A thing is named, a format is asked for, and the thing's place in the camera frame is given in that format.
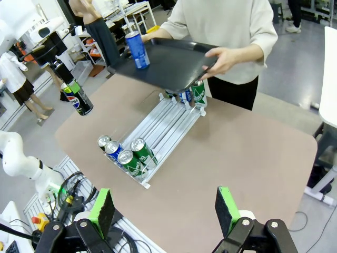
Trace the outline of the person's right hand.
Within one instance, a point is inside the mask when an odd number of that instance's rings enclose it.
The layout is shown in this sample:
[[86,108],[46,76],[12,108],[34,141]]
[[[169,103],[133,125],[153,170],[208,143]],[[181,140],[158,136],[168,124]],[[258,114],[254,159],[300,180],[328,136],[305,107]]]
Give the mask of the person's right hand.
[[158,35],[155,32],[141,35],[141,39],[143,43],[146,43],[156,37],[158,37]]

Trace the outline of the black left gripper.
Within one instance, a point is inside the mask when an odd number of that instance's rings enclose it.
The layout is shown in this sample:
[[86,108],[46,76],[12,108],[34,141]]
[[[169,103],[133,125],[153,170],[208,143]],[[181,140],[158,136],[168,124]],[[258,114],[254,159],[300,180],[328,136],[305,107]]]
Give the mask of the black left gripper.
[[68,93],[68,85],[71,91],[76,94],[80,89],[80,85],[74,80],[73,75],[66,65],[56,56],[61,56],[66,52],[67,47],[63,43],[57,32],[53,32],[46,40],[33,49],[33,58],[39,65],[49,64],[51,70],[63,81],[61,90]]

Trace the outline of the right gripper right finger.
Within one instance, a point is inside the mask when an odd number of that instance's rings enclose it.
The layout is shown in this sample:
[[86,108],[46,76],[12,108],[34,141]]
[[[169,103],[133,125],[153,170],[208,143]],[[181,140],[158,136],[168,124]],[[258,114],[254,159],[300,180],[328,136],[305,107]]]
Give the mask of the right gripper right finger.
[[228,187],[217,188],[215,211],[223,239],[213,252],[298,251],[283,220],[258,222],[253,212],[237,208]]

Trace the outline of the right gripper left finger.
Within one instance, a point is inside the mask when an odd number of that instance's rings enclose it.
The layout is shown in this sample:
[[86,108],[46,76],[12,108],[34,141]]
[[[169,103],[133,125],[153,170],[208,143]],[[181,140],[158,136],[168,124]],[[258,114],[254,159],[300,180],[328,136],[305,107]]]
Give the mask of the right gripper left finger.
[[65,226],[50,222],[37,243],[35,252],[112,252],[106,241],[115,214],[109,188],[102,188],[88,218]]

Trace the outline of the person's left hand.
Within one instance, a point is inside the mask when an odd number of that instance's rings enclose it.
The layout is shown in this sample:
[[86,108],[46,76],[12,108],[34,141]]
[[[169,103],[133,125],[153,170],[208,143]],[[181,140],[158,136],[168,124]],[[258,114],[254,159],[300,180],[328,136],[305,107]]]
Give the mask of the person's left hand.
[[203,66],[206,73],[200,78],[200,80],[205,80],[210,77],[225,74],[231,67],[237,63],[238,56],[237,49],[229,49],[224,47],[217,47],[209,50],[205,53],[205,57],[217,57],[217,61],[212,67]]

